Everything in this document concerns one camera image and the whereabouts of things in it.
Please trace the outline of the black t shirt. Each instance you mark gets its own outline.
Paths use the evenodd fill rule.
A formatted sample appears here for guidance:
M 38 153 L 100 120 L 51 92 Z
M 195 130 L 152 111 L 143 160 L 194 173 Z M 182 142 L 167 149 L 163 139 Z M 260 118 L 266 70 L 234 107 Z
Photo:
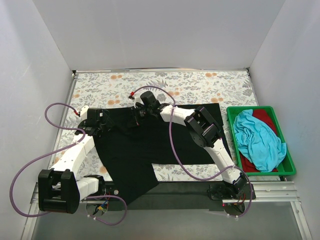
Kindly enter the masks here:
M 176 165 L 178 162 L 170 145 L 167 122 L 147 118 L 140 126 L 134 126 L 129 107 L 110 109 L 109 116 L 114 127 L 94 138 L 95 148 L 120 197 L 129 205 L 159 184 L 154 164 Z M 194 143 L 185 126 L 174 123 L 172 138 L 183 165 L 213 163 L 209 154 Z

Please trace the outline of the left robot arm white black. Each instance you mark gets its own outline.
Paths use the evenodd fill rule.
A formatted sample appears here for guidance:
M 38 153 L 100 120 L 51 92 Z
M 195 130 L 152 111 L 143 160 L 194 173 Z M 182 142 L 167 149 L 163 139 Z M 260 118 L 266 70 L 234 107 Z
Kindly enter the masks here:
M 71 147 L 50 169 L 38 175 L 38 206 L 43 212 L 73 214 L 87 197 L 101 200 L 106 196 L 102 176 L 89 174 L 77 178 L 78 170 L 95 147 L 94 138 L 101 137 L 113 125 L 109 111 L 85 105 L 78 116 L 80 124 L 74 129 Z

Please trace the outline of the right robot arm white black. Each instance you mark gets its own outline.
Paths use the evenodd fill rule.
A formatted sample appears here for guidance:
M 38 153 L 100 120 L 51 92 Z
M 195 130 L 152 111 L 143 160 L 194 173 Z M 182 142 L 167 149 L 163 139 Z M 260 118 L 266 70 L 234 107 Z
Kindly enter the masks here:
M 248 177 L 232 161 L 224 145 L 224 136 L 218 122 L 208 112 L 204 106 L 194 109 L 178 107 L 175 103 L 161 103 L 151 91 L 146 91 L 140 97 L 135 97 L 135 92 L 131 92 L 129 98 L 134 101 L 130 108 L 133 119 L 138 124 L 140 120 L 147 117 L 155 117 L 163 122 L 169 123 L 169 142 L 173 155 L 178 164 L 192 179 L 198 181 L 210 181 L 219 175 L 225 185 L 227 195 L 232 199 L 237 199 L 245 194 L 245 188 L 251 187 Z M 208 178 L 199 178 L 192 175 L 182 164 L 176 153 L 172 125 L 178 124 L 188 129 L 192 140 L 203 148 L 216 164 L 219 172 Z

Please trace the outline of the floral table mat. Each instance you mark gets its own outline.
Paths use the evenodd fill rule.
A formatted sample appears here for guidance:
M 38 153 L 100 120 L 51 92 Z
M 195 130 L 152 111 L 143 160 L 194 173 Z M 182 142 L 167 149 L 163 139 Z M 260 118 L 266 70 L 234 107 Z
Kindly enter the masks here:
M 142 86 L 156 86 L 167 91 L 177 104 L 218 103 L 223 130 L 235 164 L 236 153 L 231 130 L 227 122 L 227 107 L 257 106 L 254 88 L 247 71 L 145 71 L 145 72 L 84 72 L 77 73 L 71 85 L 67 103 L 81 109 L 131 107 L 130 92 Z M 190 173 L 199 178 L 208 178 L 218 173 L 215 164 L 187 165 Z M 155 175 L 160 181 L 192 181 L 179 165 L 153 164 Z M 76 173 L 80 180 L 86 175 L 97 174 L 112 181 L 107 169 L 93 148 L 87 153 Z

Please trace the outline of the red t shirt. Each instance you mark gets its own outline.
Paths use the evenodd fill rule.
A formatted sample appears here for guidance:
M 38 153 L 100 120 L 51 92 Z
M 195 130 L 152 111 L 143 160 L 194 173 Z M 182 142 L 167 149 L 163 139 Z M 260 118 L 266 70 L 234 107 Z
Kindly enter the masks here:
M 276 126 L 275 126 L 273 120 L 270 118 L 270 116 L 268 115 L 268 113 L 264 109 L 261 109 L 261 108 L 254 109 L 252 112 L 252 116 L 261 120 L 265 124 L 267 124 L 273 130 L 273 132 L 276 135 L 278 135 L 277 129 L 276 129 Z M 241 160 L 242 169 L 246 173 L 260 172 L 260 170 L 258 170 L 252 162 L 250 162 L 245 156 L 243 156 L 243 154 L 240 151 L 239 151 L 239 156 L 240 156 L 240 160 Z

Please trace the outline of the cyan t shirt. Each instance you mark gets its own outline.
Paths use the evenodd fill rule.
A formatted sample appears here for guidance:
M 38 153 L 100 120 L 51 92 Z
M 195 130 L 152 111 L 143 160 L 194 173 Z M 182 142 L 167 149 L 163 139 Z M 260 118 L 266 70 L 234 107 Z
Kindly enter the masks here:
M 233 123 L 239 151 L 262 173 L 276 171 L 287 154 L 287 144 L 253 110 L 243 110 Z

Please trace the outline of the green plastic bin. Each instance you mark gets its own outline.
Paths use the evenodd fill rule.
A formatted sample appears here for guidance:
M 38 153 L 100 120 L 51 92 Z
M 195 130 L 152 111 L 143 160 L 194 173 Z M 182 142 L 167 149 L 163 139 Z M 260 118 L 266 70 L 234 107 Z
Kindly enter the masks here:
M 247 167 L 244 167 L 243 163 L 249 163 L 248 160 L 243 161 L 242 160 L 242 155 L 240 154 L 239 148 L 238 148 L 238 142 L 236 140 L 236 135 L 234 131 L 233 124 L 235 122 L 236 116 L 239 115 L 240 112 L 244 110 L 265 110 L 266 114 L 269 116 L 269 118 L 272 120 L 275 126 L 276 134 L 280 138 L 281 142 L 285 142 L 285 138 L 283 136 L 283 133 L 281 131 L 281 127 L 278 123 L 277 116 L 275 114 L 274 109 L 271 106 L 228 106 L 226 108 L 227 112 L 227 120 L 228 120 L 228 125 L 230 128 L 231 132 L 231 137 L 235 149 L 235 158 L 237 165 L 243 169 L 248 176 L 292 176 L 296 174 L 296 168 L 293 163 L 292 157 L 287 150 L 286 156 L 284 160 L 278 165 L 276 168 L 276 171 L 271 171 L 271 172 L 261 172 L 258 170 L 247 170 Z

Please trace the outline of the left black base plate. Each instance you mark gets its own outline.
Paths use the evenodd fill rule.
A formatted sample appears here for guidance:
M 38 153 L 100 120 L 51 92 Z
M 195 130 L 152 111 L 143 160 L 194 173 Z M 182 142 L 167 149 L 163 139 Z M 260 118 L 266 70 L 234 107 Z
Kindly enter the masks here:
M 98 191 L 97 195 L 98 196 L 108 195 L 108 197 L 98 197 L 97 200 L 109 200 L 111 199 L 111 196 L 118 196 L 118 197 L 121 196 L 119 188 L 114 184 L 113 181 L 105 181 L 102 184 L 102 187 Z

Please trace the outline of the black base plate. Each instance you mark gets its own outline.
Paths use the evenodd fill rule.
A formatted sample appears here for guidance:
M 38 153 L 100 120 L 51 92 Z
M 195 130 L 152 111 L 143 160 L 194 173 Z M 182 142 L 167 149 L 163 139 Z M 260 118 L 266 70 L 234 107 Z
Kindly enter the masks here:
M 223 182 L 213 182 L 209 184 L 206 191 L 207 196 L 211 200 L 249 200 L 251 193 L 250 187 L 246 185 L 240 193 L 236 193 L 230 187 L 227 187 Z
M 121 196 L 119 188 L 114 184 L 113 181 L 105 181 L 102 184 L 102 187 L 98 191 L 97 195 L 98 196 L 108 195 L 108 197 L 98 197 L 97 200 L 109 200 L 111 199 L 111 196 L 118 196 L 118 197 Z

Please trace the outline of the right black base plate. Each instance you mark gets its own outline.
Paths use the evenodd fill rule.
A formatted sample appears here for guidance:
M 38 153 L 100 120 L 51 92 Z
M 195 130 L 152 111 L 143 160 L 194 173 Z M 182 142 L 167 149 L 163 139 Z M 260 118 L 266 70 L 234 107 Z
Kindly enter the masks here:
M 246 185 L 240 193 L 236 193 L 230 187 L 227 187 L 223 182 L 213 182 L 209 184 L 206 191 L 207 196 L 211 200 L 249 200 L 251 193 L 250 187 Z

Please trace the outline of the aluminium frame rail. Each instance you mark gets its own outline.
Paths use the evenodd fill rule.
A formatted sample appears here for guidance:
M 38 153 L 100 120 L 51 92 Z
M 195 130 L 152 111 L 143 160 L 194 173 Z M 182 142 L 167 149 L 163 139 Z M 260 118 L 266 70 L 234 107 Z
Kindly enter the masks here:
M 211 190 L 223 187 L 221 181 L 161 181 L 156 187 L 139 197 L 169 198 L 173 196 L 190 197 L 205 196 L 209 197 Z M 250 190 L 253 190 L 252 200 L 256 202 L 294 202 L 299 198 L 296 187 L 291 181 L 253 181 L 251 187 L 245 187 L 245 202 L 250 200 Z

